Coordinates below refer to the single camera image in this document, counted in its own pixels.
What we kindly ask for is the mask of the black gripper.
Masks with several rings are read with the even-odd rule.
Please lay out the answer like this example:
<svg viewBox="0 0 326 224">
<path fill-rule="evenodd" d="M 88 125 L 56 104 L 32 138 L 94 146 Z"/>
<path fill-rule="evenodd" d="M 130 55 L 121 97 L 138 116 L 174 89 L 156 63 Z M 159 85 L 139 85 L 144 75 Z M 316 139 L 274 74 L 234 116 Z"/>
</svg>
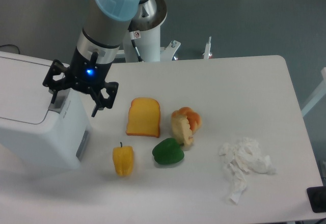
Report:
<svg viewBox="0 0 326 224">
<path fill-rule="evenodd" d="M 54 60 L 42 84 L 51 91 L 51 104 L 54 104 L 58 92 L 70 88 L 71 81 L 73 89 L 85 94 L 90 93 L 95 102 L 91 117 L 95 117 L 99 110 L 113 107 L 118 92 L 117 82 L 105 82 L 111 65 L 92 63 L 75 48 L 70 66 L 65 67 L 59 60 Z"/>
</svg>

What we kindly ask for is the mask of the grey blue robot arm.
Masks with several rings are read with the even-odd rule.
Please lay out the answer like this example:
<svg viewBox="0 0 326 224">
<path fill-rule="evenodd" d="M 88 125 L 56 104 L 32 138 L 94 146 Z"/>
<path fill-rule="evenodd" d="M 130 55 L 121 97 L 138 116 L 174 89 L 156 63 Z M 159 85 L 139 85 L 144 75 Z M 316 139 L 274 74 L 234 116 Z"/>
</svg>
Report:
<svg viewBox="0 0 326 224">
<path fill-rule="evenodd" d="M 164 0 L 88 0 L 89 14 L 68 67 L 54 60 L 43 81 L 55 103 L 63 90 L 88 94 L 94 110 L 111 108 L 117 82 L 105 78 L 123 49 L 127 62 L 171 60 L 179 47 L 160 46 L 160 27 L 167 16 Z"/>
</svg>

